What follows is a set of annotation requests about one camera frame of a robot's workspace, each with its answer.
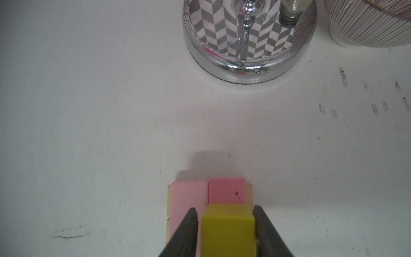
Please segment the natural wood block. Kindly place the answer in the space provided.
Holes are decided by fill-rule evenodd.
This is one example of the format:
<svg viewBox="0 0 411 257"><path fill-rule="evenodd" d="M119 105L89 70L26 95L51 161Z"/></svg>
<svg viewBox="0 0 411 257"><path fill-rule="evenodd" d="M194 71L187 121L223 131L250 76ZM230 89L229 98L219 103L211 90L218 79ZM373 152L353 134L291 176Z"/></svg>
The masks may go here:
<svg viewBox="0 0 411 257"><path fill-rule="evenodd" d="M166 226L166 238L165 243L168 243L170 240L170 215L171 215L171 187L168 186L168 200L167 200L167 226ZM250 209L254 210L254 198L253 198L253 184L251 182L246 182L245 184L246 192L246 203L249 205Z"/></svg>

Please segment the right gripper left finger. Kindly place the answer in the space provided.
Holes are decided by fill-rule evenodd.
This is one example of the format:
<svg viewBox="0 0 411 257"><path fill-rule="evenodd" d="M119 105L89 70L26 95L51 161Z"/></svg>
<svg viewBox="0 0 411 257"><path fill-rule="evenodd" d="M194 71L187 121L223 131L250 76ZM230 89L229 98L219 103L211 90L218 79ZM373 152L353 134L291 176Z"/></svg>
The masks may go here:
<svg viewBox="0 0 411 257"><path fill-rule="evenodd" d="M198 242L198 213L190 208L159 257L195 257Z"/></svg>

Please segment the pink block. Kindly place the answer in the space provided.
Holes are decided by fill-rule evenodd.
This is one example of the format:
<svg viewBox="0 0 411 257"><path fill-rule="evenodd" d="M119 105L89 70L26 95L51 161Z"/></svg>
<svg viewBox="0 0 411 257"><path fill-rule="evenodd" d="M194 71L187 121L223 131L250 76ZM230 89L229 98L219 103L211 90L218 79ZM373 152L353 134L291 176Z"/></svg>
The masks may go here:
<svg viewBox="0 0 411 257"><path fill-rule="evenodd" d="M214 178L208 181L208 203L246 203L244 178Z"/></svg>
<svg viewBox="0 0 411 257"><path fill-rule="evenodd" d="M181 181L169 186L169 238L173 236L189 209L195 208L198 213L199 232L201 237L201 219L208 205L207 181Z"/></svg>

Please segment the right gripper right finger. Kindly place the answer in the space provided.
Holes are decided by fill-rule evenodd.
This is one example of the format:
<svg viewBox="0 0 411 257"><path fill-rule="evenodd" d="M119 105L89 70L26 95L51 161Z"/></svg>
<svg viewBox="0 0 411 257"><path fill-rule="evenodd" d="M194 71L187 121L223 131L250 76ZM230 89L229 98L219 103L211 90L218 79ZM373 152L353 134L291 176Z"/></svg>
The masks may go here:
<svg viewBox="0 0 411 257"><path fill-rule="evenodd" d="M255 206L257 257L294 257L261 206Z"/></svg>

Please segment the yellow cube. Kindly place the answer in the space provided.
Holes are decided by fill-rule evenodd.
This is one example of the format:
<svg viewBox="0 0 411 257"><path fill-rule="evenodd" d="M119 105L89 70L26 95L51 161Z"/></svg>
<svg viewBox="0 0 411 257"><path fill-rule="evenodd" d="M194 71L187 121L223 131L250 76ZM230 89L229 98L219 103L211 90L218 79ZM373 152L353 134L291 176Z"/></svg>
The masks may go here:
<svg viewBox="0 0 411 257"><path fill-rule="evenodd" d="M247 204L211 203L201 220L200 256L255 257L256 220Z"/></svg>

